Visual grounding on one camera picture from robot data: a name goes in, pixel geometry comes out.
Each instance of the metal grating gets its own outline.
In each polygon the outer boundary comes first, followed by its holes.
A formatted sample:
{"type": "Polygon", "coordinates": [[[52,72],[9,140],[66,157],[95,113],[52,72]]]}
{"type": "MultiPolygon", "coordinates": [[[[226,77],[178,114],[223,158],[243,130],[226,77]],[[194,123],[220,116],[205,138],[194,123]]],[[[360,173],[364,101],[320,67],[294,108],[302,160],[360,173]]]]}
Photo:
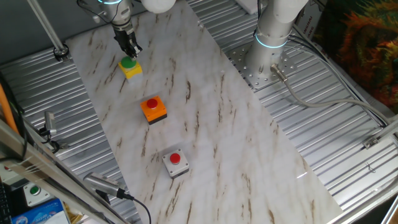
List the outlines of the metal grating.
{"type": "MultiPolygon", "coordinates": [[[[234,0],[187,2],[224,52],[253,40],[257,15],[247,14],[234,0]]],[[[304,100],[355,98],[314,56],[295,50],[287,53],[298,68],[289,82],[304,100]]],[[[54,138],[70,146],[57,156],[72,171],[80,177],[95,171],[124,182],[73,61],[59,63],[52,50],[45,50],[0,70],[34,126],[43,125],[45,110],[55,112],[58,134],[54,138]]],[[[396,178],[398,150],[393,140],[371,150],[361,144],[381,130],[361,107],[338,104],[304,108],[294,103],[279,82],[270,82],[255,94],[343,210],[358,206],[396,178]]],[[[111,203],[124,217],[139,221],[130,202],[112,198],[111,203]]]]}
{"type": "MultiPolygon", "coordinates": [[[[257,15],[248,15],[235,1],[188,2],[227,55],[242,52],[240,48],[253,41],[257,15]]],[[[292,49],[286,52],[297,67],[289,83],[304,100],[316,103],[358,98],[358,93],[353,94],[315,56],[292,49]]],[[[271,79],[268,82],[253,91],[344,211],[357,207],[397,177],[394,139],[370,150],[362,145],[382,129],[373,115],[348,103],[306,108],[295,103],[285,85],[271,79]]]]}
{"type": "MultiPolygon", "coordinates": [[[[124,183],[73,60],[58,62],[50,49],[2,65],[0,70],[36,128],[44,125],[44,111],[55,112],[57,135],[53,139],[69,145],[57,153],[65,165],[80,178],[97,172],[124,183]]],[[[132,201],[109,199],[124,218],[142,223],[132,201]]]]}

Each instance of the metal clamp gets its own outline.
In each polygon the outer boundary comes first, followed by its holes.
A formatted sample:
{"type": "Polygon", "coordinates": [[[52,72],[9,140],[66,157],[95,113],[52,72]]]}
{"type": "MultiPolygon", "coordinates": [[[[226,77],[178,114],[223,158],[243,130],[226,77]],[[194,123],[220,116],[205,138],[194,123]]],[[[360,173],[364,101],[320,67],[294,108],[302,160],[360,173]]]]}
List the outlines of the metal clamp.
{"type": "Polygon", "coordinates": [[[391,135],[393,135],[396,132],[398,132],[398,120],[394,121],[393,123],[385,127],[383,130],[379,131],[371,138],[363,142],[363,146],[365,146],[366,149],[369,149],[377,145],[379,142],[382,142],[383,140],[389,138],[391,135]]]}

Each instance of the emergency stop button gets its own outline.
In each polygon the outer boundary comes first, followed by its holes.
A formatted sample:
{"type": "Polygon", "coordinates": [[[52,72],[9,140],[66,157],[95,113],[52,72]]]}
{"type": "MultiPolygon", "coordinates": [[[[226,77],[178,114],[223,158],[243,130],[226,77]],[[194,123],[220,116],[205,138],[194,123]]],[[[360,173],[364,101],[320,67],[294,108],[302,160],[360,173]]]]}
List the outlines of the emergency stop button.
{"type": "Polygon", "coordinates": [[[150,109],[155,109],[155,108],[157,107],[157,100],[155,100],[155,99],[149,99],[149,100],[147,101],[147,106],[148,106],[150,109]]]}
{"type": "Polygon", "coordinates": [[[180,163],[180,160],[181,160],[181,156],[180,156],[178,153],[173,153],[173,154],[170,156],[170,162],[171,162],[172,164],[174,164],[174,165],[179,164],[179,163],[180,163]]]}

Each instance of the white marble table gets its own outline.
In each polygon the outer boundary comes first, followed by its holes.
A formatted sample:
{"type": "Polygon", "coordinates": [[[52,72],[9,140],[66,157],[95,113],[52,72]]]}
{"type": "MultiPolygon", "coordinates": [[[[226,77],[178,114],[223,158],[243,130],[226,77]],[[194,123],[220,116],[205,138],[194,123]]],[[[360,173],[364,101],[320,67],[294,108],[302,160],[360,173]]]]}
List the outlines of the white marble table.
{"type": "Polygon", "coordinates": [[[139,83],[118,68],[124,53],[110,26],[67,44],[153,223],[326,223],[342,212],[185,1],[133,19],[144,49],[139,83]],[[149,126],[139,103],[155,95],[168,117],[149,126]],[[172,180],[162,155],[179,147],[190,171],[172,180]]]}

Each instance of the metal bracket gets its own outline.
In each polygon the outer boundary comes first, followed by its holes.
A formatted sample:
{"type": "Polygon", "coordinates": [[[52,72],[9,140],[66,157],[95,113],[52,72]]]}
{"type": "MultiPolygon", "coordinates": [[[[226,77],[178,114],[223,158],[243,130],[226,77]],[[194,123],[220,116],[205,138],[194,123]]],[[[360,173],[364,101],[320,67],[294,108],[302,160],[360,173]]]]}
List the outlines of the metal bracket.
{"type": "Polygon", "coordinates": [[[363,146],[365,146],[366,149],[370,149],[371,147],[377,145],[379,142],[388,139],[396,132],[398,132],[398,120],[394,121],[393,123],[385,127],[383,130],[379,131],[371,138],[363,142],[363,146]]]}
{"type": "Polygon", "coordinates": [[[363,143],[363,145],[366,147],[366,149],[369,149],[370,147],[374,146],[374,145],[377,144],[377,143],[379,143],[379,141],[378,141],[376,138],[371,137],[370,139],[368,139],[367,141],[365,141],[365,142],[363,143]]]}
{"type": "MultiPolygon", "coordinates": [[[[245,79],[246,83],[248,83],[252,89],[259,90],[279,78],[276,75],[271,74],[271,72],[266,75],[266,77],[259,77],[257,73],[254,73],[247,68],[244,59],[251,46],[252,43],[244,44],[230,50],[226,55],[229,57],[231,63],[235,66],[243,79],[245,79]]],[[[282,63],[279,65],[279,68],[285,76],[297,71],[295,64],[285,52],[282,52],[282,63]]]]}

